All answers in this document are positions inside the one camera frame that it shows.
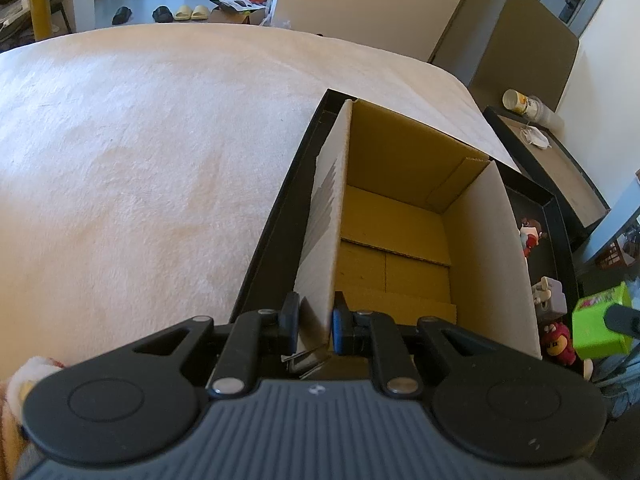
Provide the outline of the brown cardboard box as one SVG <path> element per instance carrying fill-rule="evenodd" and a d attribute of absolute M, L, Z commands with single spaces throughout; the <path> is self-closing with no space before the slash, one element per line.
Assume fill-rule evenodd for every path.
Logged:
<path fill-rule="evenodd" d="M 294 288 L 298 344 L 330 339 L 334 296 L 399 324 L 436 316 L 540 356 L 530 278 L 498 162 L 433 127 L 346 101 L 311 164 Z"/>

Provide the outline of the grey white block toy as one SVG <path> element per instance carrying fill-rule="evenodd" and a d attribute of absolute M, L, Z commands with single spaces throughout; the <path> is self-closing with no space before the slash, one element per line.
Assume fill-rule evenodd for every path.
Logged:
<path fill-rule="evenodd" d="M 538 323 L 555 321 L 567 314 L 566 298 L 558 280 L 544 276 L 532 286 L 532 295 Z"/>

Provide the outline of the red round figurine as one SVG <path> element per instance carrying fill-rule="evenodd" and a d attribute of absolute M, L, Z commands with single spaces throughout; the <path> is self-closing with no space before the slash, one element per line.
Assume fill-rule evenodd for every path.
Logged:
<path fill-rule="evenodd" d="M 542 329 L 540 338 L 542 353 L 563 365 L 572 366 L 576 361 L 570 330 L 561 322 L 550 322 Z"/>

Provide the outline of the brown haired red figurine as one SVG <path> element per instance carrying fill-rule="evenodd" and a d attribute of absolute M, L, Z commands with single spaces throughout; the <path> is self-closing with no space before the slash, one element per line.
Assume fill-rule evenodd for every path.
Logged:
<path fill-rule="evenodd" d="M 542 225 L 537 220 L 523 218 L 518 236 L 520 237 L 523 255 L 528 258 L 540 241 L 548 236 L 548 233 L 544 232 Z"/>

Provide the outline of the lime green hexagonal container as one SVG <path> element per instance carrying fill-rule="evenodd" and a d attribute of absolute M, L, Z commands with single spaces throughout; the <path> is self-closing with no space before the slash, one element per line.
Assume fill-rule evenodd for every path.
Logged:
<path fill-rule="evenodd" d="M 578 300 L 572 313 L 573 346 L 583 361 L 630 353 L 632 339 L 609 330 L 605 324 L 606 310 L 614 304 L 631 307 L 625 282 Z"/>

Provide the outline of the black shallow tray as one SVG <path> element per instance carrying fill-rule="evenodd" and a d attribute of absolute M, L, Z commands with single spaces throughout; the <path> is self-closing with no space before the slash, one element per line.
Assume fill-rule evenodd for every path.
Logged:
<path fill-rule="evenodd" d="M 361 99 L 328 91 L 314 112 L 260 236 L 233 309 L 235 314 L 261 308 L 280 308 L 286 295 L 296 292 L 294 283 L 310 206 L 312 160 L 320 152 L 338 113 L 348 100 Z M 518 230 L 522 219 L 527 218 L 537 220 L 548 233 L 525 258 L 530 290 L 548 276 L 562 284 L 568 301 L 576 300 L 578 288 L 570 242 L 553 195 L 502 162 L 498 165 Z"/>

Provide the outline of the black side table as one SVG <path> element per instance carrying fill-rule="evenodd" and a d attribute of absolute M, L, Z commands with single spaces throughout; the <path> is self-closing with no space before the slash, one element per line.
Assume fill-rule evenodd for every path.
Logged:
<path fill-rule="evenodd" d="M 603 195 L 550 131 L 542 129 L 550 142 L 542 150 L 525 141 L 527 125 L 522 118 L 493 106 L 486 107 L 483 115 L 518 168 L 556 197 L 570 247 L 576 250 L 610 210 Z"/>

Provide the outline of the white face mask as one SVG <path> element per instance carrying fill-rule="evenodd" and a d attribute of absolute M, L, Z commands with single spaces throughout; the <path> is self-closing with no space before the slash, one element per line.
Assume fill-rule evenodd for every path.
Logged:
<path fill-rule="evenodd" d="M 544 151 L 550 148 L 549 139 L 535 126 L 523 126 L 520 129 L 522 140 L 538 150 Z"/>

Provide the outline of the stacked paper cups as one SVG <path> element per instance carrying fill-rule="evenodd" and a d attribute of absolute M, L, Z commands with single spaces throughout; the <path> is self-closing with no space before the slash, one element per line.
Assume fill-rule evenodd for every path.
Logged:
<path fill-rule="evenodd" d="M 563 119 L 536 96 L 526 96 L 514 89 L 503 92 L 502 105 L 510 112 L 549 130 L 561 130 Z"/>

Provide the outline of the open cardboard box on floor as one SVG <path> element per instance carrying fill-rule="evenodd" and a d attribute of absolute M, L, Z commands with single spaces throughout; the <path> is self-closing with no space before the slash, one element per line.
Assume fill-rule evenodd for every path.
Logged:
<path fill-rule="evenodd" d="M 209 23 L 260 25 L 266 17 L 266 8 L 250 0 L 212 0 Z"/>

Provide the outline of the yellow slipper right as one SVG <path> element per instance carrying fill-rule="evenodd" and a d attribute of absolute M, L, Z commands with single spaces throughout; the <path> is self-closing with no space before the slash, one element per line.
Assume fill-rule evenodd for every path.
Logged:
<path fill-rule="evenodd" d="M 208 18 L 209 10 L 207 6 L 203 6 L 202 4 L 194 6 L 190 17 L 191 21 L 207 21 Z"/>

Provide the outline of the yellow slipper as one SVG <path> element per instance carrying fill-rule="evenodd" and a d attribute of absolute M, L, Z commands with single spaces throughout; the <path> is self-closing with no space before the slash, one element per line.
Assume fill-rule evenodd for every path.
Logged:
<path fill-rule="evenodd" d="M 202 4 L 194 6 L 190 17 L 191 21 L 207 21 L 208 18 L 209 10 L 207 6 L 203 6 Z"/>
<path fill-rule="evenodd" d="M 192 9 L 190 6 L 183 4 L 178 7 L 178 10 L 174 13 L 174 20 L 177 22 L 190 21 L 192 16 Z"/>

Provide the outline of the yellow slipper left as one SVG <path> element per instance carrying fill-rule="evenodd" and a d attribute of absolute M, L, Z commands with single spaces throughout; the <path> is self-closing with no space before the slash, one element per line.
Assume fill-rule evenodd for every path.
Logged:
<path fill-rule="evenodd" d="M 174 13 L 174 20 L 177 22 L 190 21 L 192 16 L 192 9 L 190 6 L 183 4 L 178 7 L 178 10 Z"/>

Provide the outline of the black slipper right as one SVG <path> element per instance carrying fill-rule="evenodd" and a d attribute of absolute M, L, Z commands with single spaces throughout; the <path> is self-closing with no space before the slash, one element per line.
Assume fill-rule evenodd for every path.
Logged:
<path fill-rule="evenodd" d="M 152 18 L 155 23 L 172 23 L 174 21 L 174 14 L 168 6 L 158 6 L 152 12 Z"/>

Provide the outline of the black slipper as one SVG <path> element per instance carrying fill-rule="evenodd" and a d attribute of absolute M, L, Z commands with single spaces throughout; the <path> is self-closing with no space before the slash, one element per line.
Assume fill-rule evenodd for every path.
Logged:
<path fill-rule="evenodd" d="M 168 6 L 158 6 L 152 12 L 152 18 L 155 23 L 172 23 L 174 21 L 174 14 Z"/>
<path fill-rule="evenodd" d="M 132 11 L 128 6 L 120 6 L 112 18 L 112 24 L 114 26 L 126 24 L 130 20 L 131 15 Z"/>

